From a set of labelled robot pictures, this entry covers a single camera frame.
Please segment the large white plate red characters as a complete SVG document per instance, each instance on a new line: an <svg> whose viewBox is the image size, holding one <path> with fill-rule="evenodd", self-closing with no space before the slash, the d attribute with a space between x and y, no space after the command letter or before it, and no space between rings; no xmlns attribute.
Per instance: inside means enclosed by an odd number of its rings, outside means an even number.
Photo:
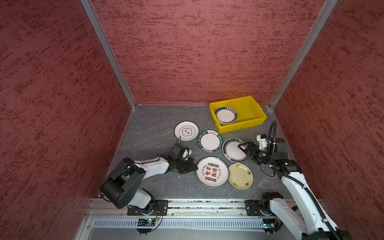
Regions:
<svg viewBox="0 0 384 240"><path fill-rule="evenodd" d="M217 157L206 157L197 164L196 175L198 180L210 188L219 188L229 179L228 166Z"/></svg>

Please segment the cream yellow plate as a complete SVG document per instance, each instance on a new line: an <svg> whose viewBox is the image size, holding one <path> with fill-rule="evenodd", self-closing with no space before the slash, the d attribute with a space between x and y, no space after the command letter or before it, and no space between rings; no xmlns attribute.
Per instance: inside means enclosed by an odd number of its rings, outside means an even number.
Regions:
<svg viewBox="0 0 384 240"><path fill-rule="evenodd" d="M252 171L244 164L235 163L229 167L229 183L236 189L246 190L253 184Z"/></svg>

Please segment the green rim hao shi plate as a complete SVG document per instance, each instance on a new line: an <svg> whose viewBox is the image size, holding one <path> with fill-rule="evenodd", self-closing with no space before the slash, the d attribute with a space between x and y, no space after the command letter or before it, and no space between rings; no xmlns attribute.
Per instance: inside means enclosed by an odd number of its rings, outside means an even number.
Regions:
<svg viewBox="0 0 384 240"><path fill-rule="evenodd" d="M214 130L205 130L198 135L198 146L207 153L215 153L222 148L223 138Z"/></svg>

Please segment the white plate clover emblem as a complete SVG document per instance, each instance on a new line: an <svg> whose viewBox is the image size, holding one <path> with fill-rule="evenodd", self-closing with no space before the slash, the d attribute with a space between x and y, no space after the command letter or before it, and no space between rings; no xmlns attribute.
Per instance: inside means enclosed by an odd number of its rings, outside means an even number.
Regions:
<svg viewBox="0 0 384 240"><path fill-rule="evenodd" d="M174 134L182 142L190 142L198 136L199 127L193 122L184 121L175 127Z"/></svg>

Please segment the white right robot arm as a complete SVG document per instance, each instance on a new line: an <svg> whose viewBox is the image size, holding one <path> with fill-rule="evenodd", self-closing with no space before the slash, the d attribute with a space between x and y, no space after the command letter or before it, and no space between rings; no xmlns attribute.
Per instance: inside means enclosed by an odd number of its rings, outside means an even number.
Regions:
<svg viewBox="0 0 384 240"><path fill-rule="evenodd" d="M349 232L340 230L321 206L298 163L288 158L286 142L283 139L261 135L258 136L258 143L240 144L238 149L257 165L269 166L295 201L295 206L290 207L278 192L263 193L258 201L246 201L248 213L255 211L277 218L277 226L268 227L267 232L276 232L286 226L297 240L352 239Z"/></svg>

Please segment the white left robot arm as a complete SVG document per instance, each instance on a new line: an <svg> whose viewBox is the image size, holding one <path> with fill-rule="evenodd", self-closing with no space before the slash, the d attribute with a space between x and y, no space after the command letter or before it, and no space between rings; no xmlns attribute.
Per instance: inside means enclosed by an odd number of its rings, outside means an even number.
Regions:
<svg viewBox="0 0 384 240"><path fill-rule="evenodd" d="M192 150L175 143L167 155L157 155L146 161L122 159L107 175L100 186L101 197L117 209L137 207L143 215L150 215L155 209L155 197L140 185L144 179L177 171L187 174L198 170Z"/></svg>

